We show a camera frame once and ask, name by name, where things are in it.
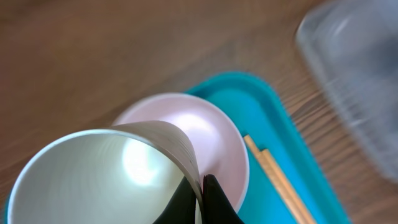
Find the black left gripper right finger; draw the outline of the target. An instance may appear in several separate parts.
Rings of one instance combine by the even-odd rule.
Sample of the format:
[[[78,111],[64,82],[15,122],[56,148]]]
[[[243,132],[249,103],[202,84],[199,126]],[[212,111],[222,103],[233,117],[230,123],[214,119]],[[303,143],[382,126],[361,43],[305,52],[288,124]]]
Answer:
[[[208,174],[203,178],[203,204],[206,224],[243,224],[216,177]]]

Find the white paper cup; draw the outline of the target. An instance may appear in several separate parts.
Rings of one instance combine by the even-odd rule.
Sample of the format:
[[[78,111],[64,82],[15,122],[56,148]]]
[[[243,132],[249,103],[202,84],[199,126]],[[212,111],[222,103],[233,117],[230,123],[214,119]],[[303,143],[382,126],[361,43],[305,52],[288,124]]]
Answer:
[[[165,121],[66,135],[25,165],[9,194],[6,223],[154,223],[186,177],[203,196],[193,145]]]

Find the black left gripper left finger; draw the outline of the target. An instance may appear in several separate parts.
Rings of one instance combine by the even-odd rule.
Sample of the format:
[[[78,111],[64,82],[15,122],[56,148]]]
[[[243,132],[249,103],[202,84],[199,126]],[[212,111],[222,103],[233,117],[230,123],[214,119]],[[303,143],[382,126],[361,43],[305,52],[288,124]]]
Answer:
[[[194,224],[197,198],[186,177],[153,224]]]

